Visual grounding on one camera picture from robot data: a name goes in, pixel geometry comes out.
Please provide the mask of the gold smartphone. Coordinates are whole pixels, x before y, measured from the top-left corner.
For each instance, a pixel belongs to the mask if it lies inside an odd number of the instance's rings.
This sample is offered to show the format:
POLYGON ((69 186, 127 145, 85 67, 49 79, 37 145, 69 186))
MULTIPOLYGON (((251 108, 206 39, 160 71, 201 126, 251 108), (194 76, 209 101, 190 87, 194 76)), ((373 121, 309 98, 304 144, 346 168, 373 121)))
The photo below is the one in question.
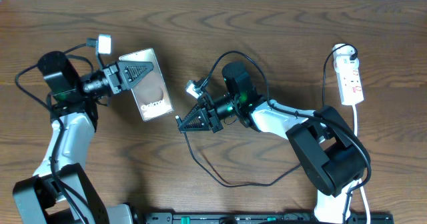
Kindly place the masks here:
POLYGON ((153 63, 153 70, 131 90, 144 121, 173 112, 173 105, 153 48, 122 55, 119 60, 153 63))

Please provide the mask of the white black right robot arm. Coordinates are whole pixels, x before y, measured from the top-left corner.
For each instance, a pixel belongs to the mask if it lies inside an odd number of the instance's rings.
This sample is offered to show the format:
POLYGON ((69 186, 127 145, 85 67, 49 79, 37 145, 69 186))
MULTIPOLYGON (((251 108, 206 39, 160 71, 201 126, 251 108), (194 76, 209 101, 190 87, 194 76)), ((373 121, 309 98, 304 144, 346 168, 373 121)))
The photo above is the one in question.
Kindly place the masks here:
POLYGON ((280 105, 259 94, 244 63, 222 69, 227 92, 212 99, 201 81, 189 81, 186 91, 197 99, 184 117, 180 133, 222 130, 222 121, 236 116, 241 124, 272 133, 290 142, 300 166, 318 190, 314 217, 326 223, 350 220, 352 193, 370 179, 370 156, 338 111, 324 106, 317 111, 280 105))

